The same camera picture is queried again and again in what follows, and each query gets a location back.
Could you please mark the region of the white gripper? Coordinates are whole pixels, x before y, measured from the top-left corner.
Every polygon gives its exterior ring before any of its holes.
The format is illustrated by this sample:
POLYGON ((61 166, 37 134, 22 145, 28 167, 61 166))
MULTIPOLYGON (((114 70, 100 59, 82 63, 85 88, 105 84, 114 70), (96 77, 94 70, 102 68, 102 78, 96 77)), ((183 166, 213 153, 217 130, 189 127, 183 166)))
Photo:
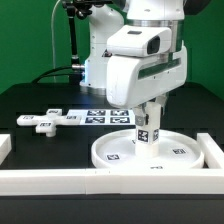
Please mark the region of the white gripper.
POLYGON ((180 51, 172 52, 171 46, 172 31, 168 27, 125 25, 107 41, 112 54, 107 64, 107 100, 114 107, 134 107, 137 126, 148 122, 145 102, 161 95, 159 104, 164 115, 168 101, 164 93, 186 80, 186 48, 182 45, 180 51))

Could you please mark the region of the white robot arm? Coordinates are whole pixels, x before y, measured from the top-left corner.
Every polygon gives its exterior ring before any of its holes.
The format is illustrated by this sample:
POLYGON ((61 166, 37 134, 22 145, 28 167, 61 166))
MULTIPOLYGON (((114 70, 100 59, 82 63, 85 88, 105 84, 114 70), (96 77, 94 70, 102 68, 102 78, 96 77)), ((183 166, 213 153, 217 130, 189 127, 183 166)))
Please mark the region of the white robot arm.
POLYGON ((110 105, 131 109, 135 123, 149 123, 148 101, 184 84, 187 50, 184 18, 211 0, 111 0, 90 6, 90 55, 82 89, 101 93, 110 105))

